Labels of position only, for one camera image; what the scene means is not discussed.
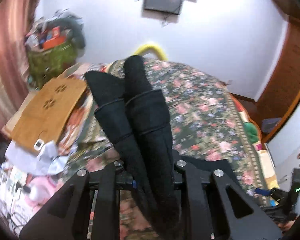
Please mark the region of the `green fabric storage box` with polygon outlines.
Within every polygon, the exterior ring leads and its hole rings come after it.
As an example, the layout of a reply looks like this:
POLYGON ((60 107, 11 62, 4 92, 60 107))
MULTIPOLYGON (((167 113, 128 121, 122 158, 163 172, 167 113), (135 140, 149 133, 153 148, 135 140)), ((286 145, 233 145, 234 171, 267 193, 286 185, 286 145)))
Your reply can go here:
POLYGON ((29 73, 34 85, 41 89, 76 63, 77 51, 71 42, 64 42, 43 52, 28 51, 29 73))

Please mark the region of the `pink striped curtain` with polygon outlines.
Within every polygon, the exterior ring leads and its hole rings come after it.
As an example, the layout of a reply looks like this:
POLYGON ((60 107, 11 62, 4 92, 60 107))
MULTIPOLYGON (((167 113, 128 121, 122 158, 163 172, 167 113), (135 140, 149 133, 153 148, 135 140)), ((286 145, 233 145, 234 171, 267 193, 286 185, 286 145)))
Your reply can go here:
POLYGON ((1 129, 28 94, 29 63, 24 37, 34 22, 39 0, 0 0, 0 140, 1 129))

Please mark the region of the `brown wooden wardrobe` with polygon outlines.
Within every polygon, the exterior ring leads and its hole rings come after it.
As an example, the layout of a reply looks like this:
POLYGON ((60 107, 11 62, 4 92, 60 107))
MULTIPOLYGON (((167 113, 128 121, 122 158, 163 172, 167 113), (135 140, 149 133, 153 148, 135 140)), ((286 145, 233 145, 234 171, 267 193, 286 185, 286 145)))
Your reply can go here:
POLYGON ((300 7, 296 0, 272 1, 286 17, 288 28, 275 69, 256 103, 261 120, 281 119, 270 132, 263 132, 263 143, 279 132, 300 101, 300 7))

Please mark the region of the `green plush toy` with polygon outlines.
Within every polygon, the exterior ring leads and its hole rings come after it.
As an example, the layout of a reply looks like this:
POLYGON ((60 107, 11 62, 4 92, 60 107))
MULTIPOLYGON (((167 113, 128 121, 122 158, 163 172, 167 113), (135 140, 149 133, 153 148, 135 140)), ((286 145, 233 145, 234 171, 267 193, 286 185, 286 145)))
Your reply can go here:
POLYGON ((243 124, 245 133, 251 144, 254 144, 259 141, 258 129, 251 122, 245 122, 243 124))

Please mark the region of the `yellow curved tube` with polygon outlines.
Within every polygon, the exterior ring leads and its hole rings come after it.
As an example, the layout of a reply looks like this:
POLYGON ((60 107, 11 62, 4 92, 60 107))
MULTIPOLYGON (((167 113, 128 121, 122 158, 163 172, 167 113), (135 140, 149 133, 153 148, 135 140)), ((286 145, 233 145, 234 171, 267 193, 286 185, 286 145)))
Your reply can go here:
POLYGON ((167 61, 167 55, 159 46, 154 44, 144 44, 139 46, 139 48, 133 53, 133 55, 143 56, 148 53, 153 53, 159 60, 167 61))

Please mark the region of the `white crumpled cloth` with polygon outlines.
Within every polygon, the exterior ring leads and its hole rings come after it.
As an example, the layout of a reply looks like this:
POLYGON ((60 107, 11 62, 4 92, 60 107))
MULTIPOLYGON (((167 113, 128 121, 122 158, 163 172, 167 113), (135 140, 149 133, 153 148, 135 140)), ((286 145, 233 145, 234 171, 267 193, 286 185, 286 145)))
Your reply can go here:
POLYGON ((59 156, 54 141, 44 144, 39 154, 34 156, 12 140, 5 152, 5 158, 10 164, 23 172, 35 176, 45 176, 61 173, 68 162, 69 156, 59 156))

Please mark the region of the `black pants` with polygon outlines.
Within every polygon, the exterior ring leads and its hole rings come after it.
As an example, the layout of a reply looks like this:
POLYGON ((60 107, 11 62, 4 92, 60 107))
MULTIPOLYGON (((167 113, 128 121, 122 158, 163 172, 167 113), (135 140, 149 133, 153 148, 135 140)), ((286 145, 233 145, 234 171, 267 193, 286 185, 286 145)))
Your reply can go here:
POLYGON ((174 191, 173 135, 163 93, 146 77, 144 61, 124 62, 124 78, 91 70, 85 80, 97 104, 95 118, 133 176, 132 197, 164 239, 181 230, 181 207, 174 191))

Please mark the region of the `grey plush pillow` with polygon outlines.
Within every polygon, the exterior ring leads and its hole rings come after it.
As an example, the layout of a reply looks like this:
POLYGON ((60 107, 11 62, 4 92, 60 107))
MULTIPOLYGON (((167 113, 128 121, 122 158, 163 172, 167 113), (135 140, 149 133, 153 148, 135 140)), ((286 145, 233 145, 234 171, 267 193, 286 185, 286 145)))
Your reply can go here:
POLYGON ((46 24, 46 28, 52 30, 55 27, 59 27, 60 31, 69 30, 67 40, 69 40, 76 49, 83 50, 85 48, 85 38, 83 35, 82 27, 73 18, 57 18, 53 21, 49 21, 46 24))

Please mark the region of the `small black wall monitor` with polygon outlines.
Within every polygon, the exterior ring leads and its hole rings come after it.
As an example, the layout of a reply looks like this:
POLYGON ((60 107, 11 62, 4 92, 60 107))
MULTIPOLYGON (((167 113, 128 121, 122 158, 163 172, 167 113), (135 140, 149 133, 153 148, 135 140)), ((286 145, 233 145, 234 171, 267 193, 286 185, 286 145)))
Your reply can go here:
POLYGON ((145 10, 165 12, 172 15, 179 15, 183 0, 144 0, 145 10))

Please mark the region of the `orange box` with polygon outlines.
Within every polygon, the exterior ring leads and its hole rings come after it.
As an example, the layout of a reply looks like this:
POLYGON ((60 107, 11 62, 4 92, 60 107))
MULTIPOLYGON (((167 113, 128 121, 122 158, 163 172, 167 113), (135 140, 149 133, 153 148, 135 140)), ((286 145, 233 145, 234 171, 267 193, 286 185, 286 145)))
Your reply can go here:
POLYGON ((53 37, 43 43, 43 49, 48 50, 54 48, 66 41, 65 36, 53 37))

